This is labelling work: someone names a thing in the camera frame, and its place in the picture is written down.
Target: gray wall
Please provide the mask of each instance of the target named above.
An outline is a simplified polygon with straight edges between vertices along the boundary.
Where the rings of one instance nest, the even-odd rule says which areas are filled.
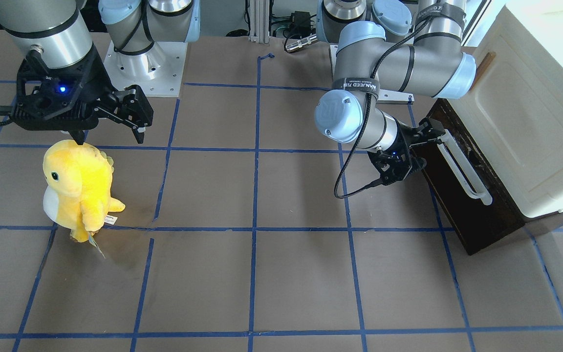
[[[273,13],[290,16],[293,11],[315,14],[318,0],[275,0]],[[201,35],[225,36],[234,29],[247,29],[244,0],[201,0]]]

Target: stuffed toy head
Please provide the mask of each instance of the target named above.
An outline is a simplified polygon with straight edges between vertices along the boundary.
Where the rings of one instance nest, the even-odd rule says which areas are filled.
[[[94,235],[108,212],[120,212],[125,205],[110,196],[112,158],[90,144],[63,140],[45,152],[43,174],[47,190],[43,209],[58,225],[71,229],[78,242],[94,242]]]

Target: white belly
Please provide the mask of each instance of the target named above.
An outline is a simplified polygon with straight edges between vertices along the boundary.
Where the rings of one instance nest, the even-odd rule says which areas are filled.
[[[59,204],[60,200],[58,199],[58,194],[53,188],[47,186],[45,195],[43,196],[43,210],[53,222],[56,222],[56,218],[58,217]]]

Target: yellow stuffed toy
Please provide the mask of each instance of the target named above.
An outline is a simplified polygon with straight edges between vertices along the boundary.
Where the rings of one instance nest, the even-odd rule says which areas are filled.
[[[73,140],[51,146],[43,158],[47,190],[43,209],[58,225],[71,229],[77,242],[90,241],[103,226],[108,212],[120,212],[125,205],[110,197],[112,158],[96,147]]]

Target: white mounting plate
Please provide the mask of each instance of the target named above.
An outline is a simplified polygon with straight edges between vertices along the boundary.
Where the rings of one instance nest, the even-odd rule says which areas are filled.
[[[331,74],[333,75],[333,70],[336,67],[336,51],[338,50],[337,45],[329,46],[329,57],[331,58]],[[414,102],[414,94],[380,89],[379,99],[377,100],[380,104],[407,104],[411,99]]]
[[[110,76],[110,80],[112,80],[112,85],[116,89],[123,90],[131,85],[139,85],[147,97],[179,97],[188,43],[157,42],[156,44],[163,49],[166,57],[169,58],[171,67],[167,71],[171,74],[157,76],[152,80],[131,80],[121,74],[121,69],[118,67],[116,55],[114,54],[114,43],[110,42],[110,47],[108,47],[108,53],[103,64],[106,67],[108,76]]]

